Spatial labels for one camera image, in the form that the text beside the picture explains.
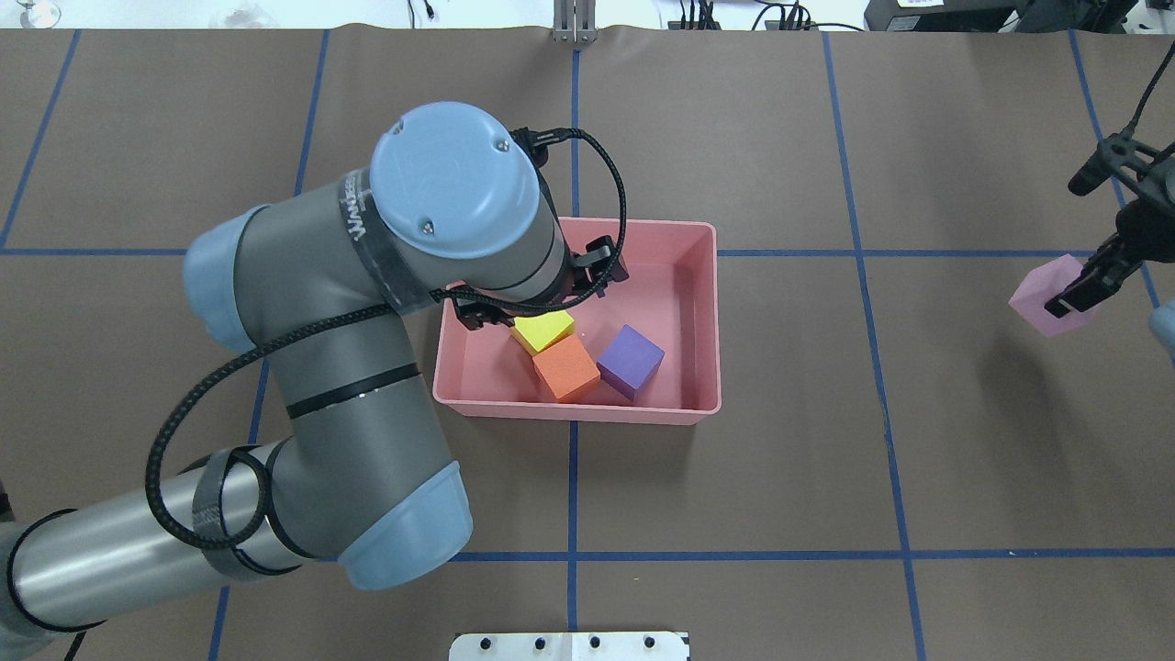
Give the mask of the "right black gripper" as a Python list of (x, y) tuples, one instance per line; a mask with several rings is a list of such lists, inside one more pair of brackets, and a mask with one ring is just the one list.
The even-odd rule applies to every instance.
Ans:
[(1117, 248), (1113, 258), (1089, 259), (1077, 279), (1045, 303), (1046, 313), (1063, 319), (1069, 313), (1092, 312), (1094, 306), (1116, 296), (1143, 261), (1174, 263), (1174, 210), (1170, 204), (1135, 198), (1119, 210), (1115, 228)]

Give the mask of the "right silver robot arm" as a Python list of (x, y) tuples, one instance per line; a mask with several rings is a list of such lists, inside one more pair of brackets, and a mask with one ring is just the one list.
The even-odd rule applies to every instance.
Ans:
[[(59, 110), (12, 150), (4, 220), (4, 652), (88, 628), (89, 657), (442, 657), (457, 634), (673, 630), (693, 657), (1171, 657), (1171, 359), (1141, 277), (1046, 338), (1008, 301), (1094, 250), (1112, 191), (1072, 196), (1092, 126), (1041, 186), (991, 154), (933, 158), (934, 198), (870, 213), (865, 133), (805, 116), (673, 127), (517, 110), (466, 130), (392, 104), (253, 133)], [(452, 306), (392, 277), (545, 294), (553, 205), (506, 129), (576, 127), (629, 202), (627, 279), (572, 309), (663, 363), (546, 419), (435, 400)], [(1058, 164), (1060, 171), (1050, 171)], [(26, 182), (16, 184), (16, 176)], [(231, 384), (241, 382), (241, 387)]]

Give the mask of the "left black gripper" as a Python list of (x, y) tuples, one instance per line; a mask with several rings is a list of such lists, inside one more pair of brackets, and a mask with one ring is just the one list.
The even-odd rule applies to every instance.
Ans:
[[(560, 272), (560, 305), (572, 305), (576, 297), (590, 292), (597, 282), (607, 286), (611, 282), (630, 279), (629, 269), (622, 259), (620, 247), (612, 237), (598, 237), (585, 247), (585, 252), (568, 252)], [(468, 331), (479, 331), (486, 325), (512, 328), (515, 313), (508, 302), (486, 296), (472, 286), (450, 286), (446, 298), (454, 302), (454, 315)]]

